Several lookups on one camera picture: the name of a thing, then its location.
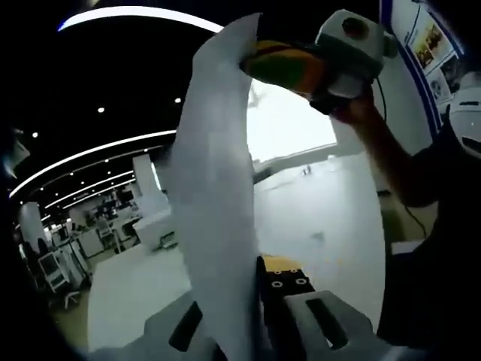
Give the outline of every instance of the hand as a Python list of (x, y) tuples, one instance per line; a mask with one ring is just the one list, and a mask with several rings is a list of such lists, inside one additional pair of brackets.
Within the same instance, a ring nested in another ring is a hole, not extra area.
[(361, 126), (382, 119), (374, 106), (373, 90), (367, 85), (363, 93), (354, 98), (345, 108), (336, 109), (333, 118), (350, 126)]

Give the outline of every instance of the white paper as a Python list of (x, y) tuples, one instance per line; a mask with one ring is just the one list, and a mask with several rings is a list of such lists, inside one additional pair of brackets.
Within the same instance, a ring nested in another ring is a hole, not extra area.
[(251, 78), (239, 69), (259, 15), (226, 26), (195, 54), (172, 150), (176, 236), (206, 331), (229, 361), (253, 355), (255, 273), (253, 166), (247, 148)]

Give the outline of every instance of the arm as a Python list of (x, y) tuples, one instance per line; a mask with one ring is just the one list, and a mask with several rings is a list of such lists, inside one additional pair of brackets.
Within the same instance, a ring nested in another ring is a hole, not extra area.
[(422, 207), (434, 202), (435, 191), (428, 185), (430, 175), (417, 166), (395, 139), (384, 119), (374, 107), (372, 92), (354, 99), (334, 118), (349, 124), (366, 146), (391, 190), (407, 206)]

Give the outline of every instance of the black ceiling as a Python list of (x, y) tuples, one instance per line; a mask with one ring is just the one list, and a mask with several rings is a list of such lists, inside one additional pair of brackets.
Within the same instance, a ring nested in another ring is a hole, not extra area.
[[(378, 18), (378, 2), (359, 3), (326, 2), (322, 14), (319, 3), (296, 2), (294, 7), (282, 8), (277, 2), (250, 0), (100, 1), (95, 7), (147, 5), (196, 15), (222, 26), (263, 11), (276, 20), (277, 31), (310, 38), (339, 8)], [(86, 7), (77, 3), (46, 8), (52, 5), (45, 2), (34, 5), (39, 8), (17, 9), (22, 11), (23, 22), (21, 26), (12, 24), (18, 36), (9, 44), (12, 56), (6, 67), (9, 98), (4, 116), (23, 130), (20, 140), (31, 156), (17, 167), (18, 179), (12, 180), (11, 189), (46, 166), (83, 150), (176, 129), (182, 103), (174, 100), (186, 94), (192, 55), (212, 36), (191, 25), (148, 17), (91, 20), (57, 32), (63, 20)], [(99, 107), (105, 112), (98, 113)], [(33, 138), (33, 132), (39, 136)], [(79, 189), (81, 181), (93, 184), (105, 179), (107, 171), (115, 175), (132, 169), (133, 152), (173, 140), (174, 136), (151, 138), (82, 157), (47, 172), (21, 189), (13, 200), (17, 204), (35, 200), (44, 207), (58, 198), (55, 193), (61, 197)], [(106, 158), (112, 160), (103, 163)], [(75, 171), (74, 176), (68, 175), (71, 171)], [(45, 184), (45, 190), (39, 191)]]

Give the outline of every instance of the black cable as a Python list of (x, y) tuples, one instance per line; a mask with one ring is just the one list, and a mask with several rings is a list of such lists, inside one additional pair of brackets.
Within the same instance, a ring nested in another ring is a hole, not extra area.
[[(388, 111), (387, 111), (387, 107), (386, 107), (386, 98), (384, 97), (383, 87), (381, 86), (381, 82), (379, 81), (378, 77), (376, 78), (376, 81), (377, 81), (377, 86), (379, 87), (379, 91), (381, 93), (381, 98), (383, 98), (384, 121), (387, 123), (388, 122)], [(411, 210), (406, 205), (404, 206), (404, 209), (406, 210), (407, 214), (409, 214), (410, 217), (413, 218), (414, 222), (416, 222), (419, 225), (419, 227), (421, 227), (423, 237), (424, 237), (424, 239), (426, 239), (428, 237), (428, 233), (426, 232), (426, 227), (424, 226), (424, 224), (422, 224), (422, 222), (416, 218), (416, 216), (413, 214), (413, 212), (411, 212)]]

